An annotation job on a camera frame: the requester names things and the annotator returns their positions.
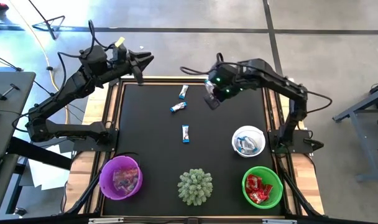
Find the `paper sheet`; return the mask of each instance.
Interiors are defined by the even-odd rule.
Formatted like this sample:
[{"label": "paper sheet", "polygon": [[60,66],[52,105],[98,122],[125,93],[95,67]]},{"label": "paper sheet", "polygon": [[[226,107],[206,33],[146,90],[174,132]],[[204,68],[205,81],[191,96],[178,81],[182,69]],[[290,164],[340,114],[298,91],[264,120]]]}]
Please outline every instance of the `paper sheet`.
[{"label": "paper sheet", "polygon": [[[46,148],[46,150],[55,152],[71,159],[71,153],[60,153],[59,145]],[[41,190],[54,189],[63,187],[69,178],[69,170],[43,164],[42,162],[29,159],[30,171],[32,173],[34,187],[41,185]]]}]

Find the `green spiky ball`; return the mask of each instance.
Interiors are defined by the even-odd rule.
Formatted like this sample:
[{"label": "green spiky ball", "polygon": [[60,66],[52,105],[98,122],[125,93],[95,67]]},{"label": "green spiky ball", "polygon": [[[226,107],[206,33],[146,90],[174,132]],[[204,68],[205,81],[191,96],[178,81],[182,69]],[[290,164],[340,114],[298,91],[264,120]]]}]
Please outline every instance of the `green spiky ball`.
[{"label": "green spiky ball", "polygon": [[179,197],[187,205],[201,205],[207,201],[213,191],[211,174],[205,174],[202,169],[190,169],[189,173],[184,172],[178,183]]}]

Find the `green bowl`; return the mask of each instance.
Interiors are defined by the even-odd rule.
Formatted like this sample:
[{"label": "green bowl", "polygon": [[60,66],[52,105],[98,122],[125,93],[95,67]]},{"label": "green bowl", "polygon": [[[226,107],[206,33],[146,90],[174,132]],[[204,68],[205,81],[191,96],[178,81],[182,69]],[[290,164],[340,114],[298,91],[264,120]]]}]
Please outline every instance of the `green bowl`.
[{"label": "green bowl", "polygon": [[[262,183],[263,184],[270,184],[274,186],[269,194],[269,199],[265,202],[261,202],[261,204],[254,203],[249,196],[246,193],[246,179],[249,174],[257,175],[259,177],[262,177]],[[247,201],[254,207],[261,208],[261,209],[269,209],[273,208],[275,205],[277,205],[280,202],[280,199],[282,198],[283,194],[283,184],[281,183],[279,177],[276,175],[276,173],[271,170],[270,168],[258,166],[253,167],[249,169],[243,177],[243,181],[241,183],[244,197],[247,199]]]}]

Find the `white bowl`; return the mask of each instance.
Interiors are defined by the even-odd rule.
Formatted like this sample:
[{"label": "white bowl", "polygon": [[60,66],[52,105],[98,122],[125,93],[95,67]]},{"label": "white bowl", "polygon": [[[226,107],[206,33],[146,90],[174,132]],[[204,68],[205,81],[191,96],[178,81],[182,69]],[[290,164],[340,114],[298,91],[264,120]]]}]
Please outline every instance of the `white bowl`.
[{"label": "white bowl", "polygon": [[[253,155],[246,155],[246,154],[243,154],[241,152],[239,152],[239,150],[236,148],[236,145],[235,145],[235,140],[237,137],[244,137],[244,136],[248,136],[250,138],[252,138],[253,140],[255,140],[255,142],[257,143],[257,147],[258,147],[258,150],[256,151],[255,154]],[[259,155],[265,148],[265,136],[264,136],[264,133],[256,128],[256,127],[253,127],[253,126],[243,126],[241,128],[239,128],[238,130],[236,130],[232,136],[232,146],[233,146],[233,149],[242,157],[245,157],[245,158],[248,158],[248,157],[254,157],[254,156],[257,156]]]}]

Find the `concrete floor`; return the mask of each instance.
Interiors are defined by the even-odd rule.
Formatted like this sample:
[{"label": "concrete floor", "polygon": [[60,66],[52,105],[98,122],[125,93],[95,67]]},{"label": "concrete floor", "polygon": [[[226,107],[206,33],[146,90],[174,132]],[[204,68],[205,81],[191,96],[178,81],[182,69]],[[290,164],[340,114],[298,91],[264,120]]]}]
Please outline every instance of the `concrete floor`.
[{"label": "concrete floor", "polygon": [[[27,1],[12,2],[29,24],[40,21]],[[267,28],[262,0],[113,0],[106,5],[101,0],[33,2],[47,18],[66,15],[65,26],[86,26],[87,20],[92,19],[96,27]],[[269,6],[275,29],[378,29],[378,0],[269,0]],[[12,7],[0,14],[1,21],[24,24]],[[36,34],[57,69],[57,83],[61,84],[56,52],[77,54],[90,46],[90,34],[61,32],[56,41],[46,32]],[[123,36],[129,49],[141,51],[139,46],[144,46],[143,50],[151,51],[155,60],[145,70],[146,75],[183,75],[178,69],[182,65],[207,70],[216,52],[222,52],[227,61],[259,57],[274,65],[268,34],[104,32],[96,36],[104,44]],[[350,120],[340,124],[331,120],[366,97],[370,86],[378,83],[378,35],[277,34],[276,40],[283,74],[334,100],[329,108],[310,114],[305,120],[306,127],[314,131],[314,138],[325,143],[314,158],[325,213],[335,218],[378,222],[378,182],[357,183],[354,178],[367,172],[368,166],[352,124]],[[44,69],[44,56],[30,32],[1,31],[0,57],[35,72],[36,80],[53,90]],[[79,66],[73,58],[66,58],[65,63],[68,74]],[[46,97],[44,91],[34,86],[25,111]],[[308,108],[325,103],[310,96]],[[73,104],[84,109],[86,99]],[[74,108],[72,111],[80,119],[83,117]],[[63,123],[64,111],[51,119]],[[74,117],[71,122],[79,123]],[[21,133],[16,135],[28,140]],[[37,217],[58,212],[62,191],[27,188],[25,195],[18,206],[28,209],[26,217]],[[5,218],[10,217],[1,212],[0,219]]]}]

